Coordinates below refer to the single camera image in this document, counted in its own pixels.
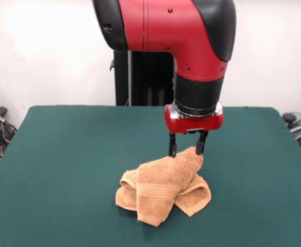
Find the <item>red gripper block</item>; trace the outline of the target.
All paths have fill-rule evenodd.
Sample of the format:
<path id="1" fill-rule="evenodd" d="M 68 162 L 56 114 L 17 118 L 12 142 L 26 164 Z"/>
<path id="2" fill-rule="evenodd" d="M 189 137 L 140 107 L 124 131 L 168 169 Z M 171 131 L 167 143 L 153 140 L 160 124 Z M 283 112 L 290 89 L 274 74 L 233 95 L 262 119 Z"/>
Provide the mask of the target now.
<path id="1" fill-rule="evenodd" d="M 203 155 L 208 131 L 219 129 L 223 123 L 224 110 L 220 102 L 217 103 L 213 114 L 205 117 L 190 117 L 179 113 L 173 104 L 164 107 L 164 119 L 169 131 L 169 157 L 176 157 L 176 134 L 185 134 L 191 131 L 200 131 L 196 142 L 195 153 Z"/>

